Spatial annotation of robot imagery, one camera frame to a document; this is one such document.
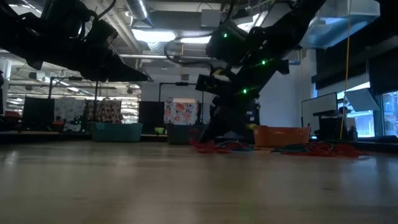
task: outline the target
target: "window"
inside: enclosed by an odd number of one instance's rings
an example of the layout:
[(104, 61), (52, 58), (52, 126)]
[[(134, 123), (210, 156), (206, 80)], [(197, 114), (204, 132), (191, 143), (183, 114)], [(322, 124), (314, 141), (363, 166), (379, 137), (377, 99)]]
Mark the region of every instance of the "window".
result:
[(398, 136), (398, 91), (383, 94), (383, 116), (385, 135)]
[[(355, 86), (350, 88), (347, 91), (354, 91), (360, 90), (363, 88), (369, 88), (370, 83), (366, 82), (361, 85)], [(337, 99), (342, 100), (344, 98), (344, 92), (337, 93)], [(338, 107), (342, 107), (343, 102), (338, 104)], [(346, 107), (351, 110), (351, 113), (347, 115), (348, 118), (355, 118), (356, 123), (356, 131), (358, 132), (358, 137), (365, 138), (365, 137), (374, 137), (374, 118), (373, 118), (373, 111), (360, 111), (356, 112), (354, 108), (350, 105), (349, 101), (347, 100)]]

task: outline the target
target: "orange bin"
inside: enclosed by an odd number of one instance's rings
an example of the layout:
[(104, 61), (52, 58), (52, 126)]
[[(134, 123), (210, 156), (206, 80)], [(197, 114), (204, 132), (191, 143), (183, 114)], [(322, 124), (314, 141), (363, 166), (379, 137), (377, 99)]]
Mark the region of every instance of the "orange bin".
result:
[(256, 126), (254, 142), (258, 147), (282, 147), (291, 144), (305, 144), (310, 140), (310, 127), (307, 128), (272, 128)]

